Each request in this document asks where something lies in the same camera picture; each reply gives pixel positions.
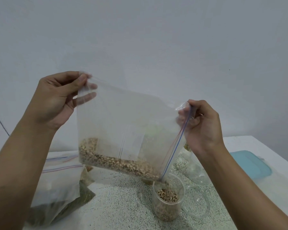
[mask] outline wall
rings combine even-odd
[[[288,0],[0,0],[0,119],[39,78],[85,69],[169,100],[206,99],[224,136],[288,160]],[[51,150],[77,149],[75,115]]]

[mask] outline person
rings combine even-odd
[[[77,71],[42,78],[23,117],[0,151],[0,229],[22,229],[51,141],[69,119],[73,99],[89,75]],[[203,100],[188,101],[197,108],[185,134],[238,229],[286,229],[284,214],[239,167],[227,151],[218,113]],[[188,108],[179,111],[180,116]]]

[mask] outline speckled tabletop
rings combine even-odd
[[[211,208],[203,219],[193,219],[181,211],[176,220],[162,222],[151,208],[151,186],[131,176],[94,168],[91,174],[95,182],[89,188],[96,197],[69,220],[51,229],[236,229],[213,185],[200,186],[188,179],[187,163],[180,155],[171,172],[181,177],[186,185],[197,186],[206,193]]]

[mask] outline clear round lid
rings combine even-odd
[[[195,186],[188,186],[185,190],[182,210],[193,218],[204,218],[210,211],[209,199],[201,189]]]

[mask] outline light blue container lid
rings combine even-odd
[[[251,179],[265,178],[272,174],[271,168],[250,151],[237,151],[230,154]]]

